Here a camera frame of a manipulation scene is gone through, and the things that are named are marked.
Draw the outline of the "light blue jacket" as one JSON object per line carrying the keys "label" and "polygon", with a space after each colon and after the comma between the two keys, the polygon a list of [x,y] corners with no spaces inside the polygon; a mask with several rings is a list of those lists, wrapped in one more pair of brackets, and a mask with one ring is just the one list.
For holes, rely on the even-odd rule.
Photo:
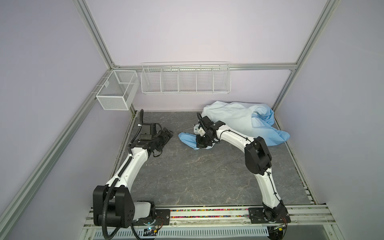
{"label": "light blue jacket", "polygon": [[268,147],[280,145],[290,138],[289,133],[273,127],[275,114],[266,104],[216,101],[203,108],[202,116],[214,123],[222,121],[241,134],[262,137]]}

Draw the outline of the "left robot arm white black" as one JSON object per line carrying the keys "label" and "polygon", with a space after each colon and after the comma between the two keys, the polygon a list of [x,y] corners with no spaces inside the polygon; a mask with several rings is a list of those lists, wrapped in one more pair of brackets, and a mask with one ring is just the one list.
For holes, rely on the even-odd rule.
{"label": "left robot arm white black", "polygon": [[141,135],[134,139],[129,143],[128,156],[116,174],[93,191],[94,224],[102,228],[106,240],[111,240],[121,228],[129,228],[136,221],[156,222],[154,202],[134,202],[131,189],[151,154],[155,151],[161,153],[172,137],[173,132],[163,128],[153,136]]}

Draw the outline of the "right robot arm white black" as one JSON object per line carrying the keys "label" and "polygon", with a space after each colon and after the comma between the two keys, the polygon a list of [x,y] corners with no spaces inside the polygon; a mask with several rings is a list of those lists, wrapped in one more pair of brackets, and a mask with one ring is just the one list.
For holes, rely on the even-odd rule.
{"label": "right robot arm white black", "polygon": [[208,117],[198,121],[195,133],[199,149],[212,147],[221,141],[240,149],[244,153],[247,169],[254,174],[261,190],[264,219],[269,223],[279,220],[285,224],[290,222],[288,210],[272,176],[272,156],[262,137],[249,137],[231,129],[222,121],[214,123]]}

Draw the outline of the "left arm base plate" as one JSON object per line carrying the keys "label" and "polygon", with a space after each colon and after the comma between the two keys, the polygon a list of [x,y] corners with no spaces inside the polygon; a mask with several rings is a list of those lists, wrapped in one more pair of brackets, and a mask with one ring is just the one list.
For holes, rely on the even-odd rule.
{"label": "left arm base plate", "polygon": [[170,209],[156,209],[150,213],[147,218],[141,218],[133,221],[134,226],[168,226],[171,219]]}

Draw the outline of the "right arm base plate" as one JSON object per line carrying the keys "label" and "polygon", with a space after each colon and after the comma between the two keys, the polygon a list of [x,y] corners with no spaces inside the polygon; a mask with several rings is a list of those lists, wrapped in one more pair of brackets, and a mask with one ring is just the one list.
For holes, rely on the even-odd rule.
{"label": "right arm base plate", "polygon": [[270,209],[264,207],[249,208],[249,219],[252,224],[288,224],[291,218],[285,208]]}

